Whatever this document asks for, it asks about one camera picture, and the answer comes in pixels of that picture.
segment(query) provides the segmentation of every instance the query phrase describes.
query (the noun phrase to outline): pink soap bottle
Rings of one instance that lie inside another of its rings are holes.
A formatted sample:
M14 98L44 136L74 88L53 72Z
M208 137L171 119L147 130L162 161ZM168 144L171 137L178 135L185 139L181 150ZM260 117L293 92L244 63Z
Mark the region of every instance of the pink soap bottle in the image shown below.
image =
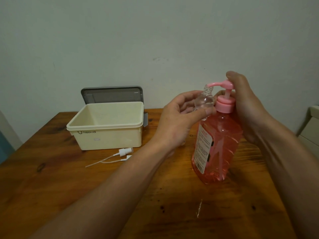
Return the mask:
M209 184L225 179L229 164L242 137L241 126L230 116L236 100L230 96L233 83L229 80L208 84L221 86L225 95L218 96L217 113L199 122L192 165L200 180Z

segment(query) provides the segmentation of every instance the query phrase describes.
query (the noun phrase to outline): wood grain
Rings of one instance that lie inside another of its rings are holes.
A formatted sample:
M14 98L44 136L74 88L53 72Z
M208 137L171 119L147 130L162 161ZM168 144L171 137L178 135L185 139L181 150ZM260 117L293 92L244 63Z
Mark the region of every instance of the wood grain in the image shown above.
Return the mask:
M146 111L142 144L162 110ZM117 149L81 151L66 130L75 114L57 114L0 165L0 238L27 238L121 165L85 168ZM196 125L162 164L119 238L295 238L257 147L242 140L226 180L205 185L190 163L195 141Z

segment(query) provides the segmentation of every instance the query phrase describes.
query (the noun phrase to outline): forearm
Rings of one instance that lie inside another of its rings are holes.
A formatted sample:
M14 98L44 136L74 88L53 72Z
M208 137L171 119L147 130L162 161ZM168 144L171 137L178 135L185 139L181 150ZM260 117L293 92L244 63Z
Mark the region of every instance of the forearm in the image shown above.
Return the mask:
M31 238L116 238L168 151L151 142Z
M258 132L259 148L301 238L319 235L319 162L296 136L273 118Z

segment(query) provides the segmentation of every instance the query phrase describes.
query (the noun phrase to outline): bottle label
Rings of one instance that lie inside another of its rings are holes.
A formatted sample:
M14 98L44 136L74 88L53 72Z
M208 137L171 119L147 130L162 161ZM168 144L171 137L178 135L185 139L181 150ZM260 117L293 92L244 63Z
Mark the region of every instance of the bottle label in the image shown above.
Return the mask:
M211 145L213 142L213 138L205 131L205 129L200 124L198 127L198 134L194 152L194 163L198 170L203 174L206 167L206 162L209 156L209 150L211 149Z

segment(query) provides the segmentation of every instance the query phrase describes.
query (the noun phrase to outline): spray nozzle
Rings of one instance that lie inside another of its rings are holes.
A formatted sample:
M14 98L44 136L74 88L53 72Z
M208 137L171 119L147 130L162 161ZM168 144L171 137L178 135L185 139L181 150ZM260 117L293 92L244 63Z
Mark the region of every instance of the spray nozzle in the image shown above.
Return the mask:
M223 82L214 82L207 84L208 87L220 86L225 88L225 95L217 97L215 108L218 112L222 113L232 113L235 107L235 98L230 96L230 93L234 89L234 84L229 80L224 80Z

